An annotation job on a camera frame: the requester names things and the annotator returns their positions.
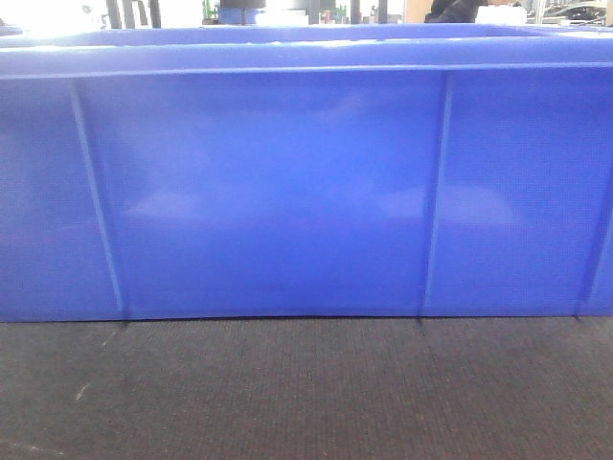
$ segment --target plastic bin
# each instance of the plastic bin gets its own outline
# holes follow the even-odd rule
[[[613,311],[612,33],[0,48],[2,320]]]
[[[16,26],[0,26],[0,36],[23,34],[23,29]]]
[[[256,16],[260,14],[260,10],[246,9],[245,24],[255,24]],[[220,24],[242,24],[242,11],[240,8],[220,8],[219,9]]]

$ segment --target blue plastic crate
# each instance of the blue plastic crate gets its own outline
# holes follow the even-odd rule
[[[260,14],[260,10],[248,8],[245,10],[245,24],[255,24],[256,16]],[[220,24],[242,24],[242,11],[240,8],[220,8],[219,23]]]
[[[613,34],[0,38],[0,319],[613,311]]]
[[[23,34],[23,29],[16,26],[0,26],[0,36]]]

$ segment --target dark carpet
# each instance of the dark carpet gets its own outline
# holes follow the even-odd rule
[[[0,459],[613,458],[613,319],[0,325]]]

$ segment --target gray carpet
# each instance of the gray carpet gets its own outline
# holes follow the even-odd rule
[[[0,459],[610,459],[613,319],[0,325]]]

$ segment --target plastic crate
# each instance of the plastic crate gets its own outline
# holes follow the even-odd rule
[[[613,34],[0,38],[0,319],[613,311]]]
[[[0,36],[4,35],[19,35],[23,34],[23,30],[20,27],[15,26],[0,26]]]
[[[255,24],[256,16],[261,14],[260,10],[246,9],[245,10],[245,24]],[[219,23],[220,24],[241,24],[242,23],[242,11],[240,8],[220,8],[219,9]]]

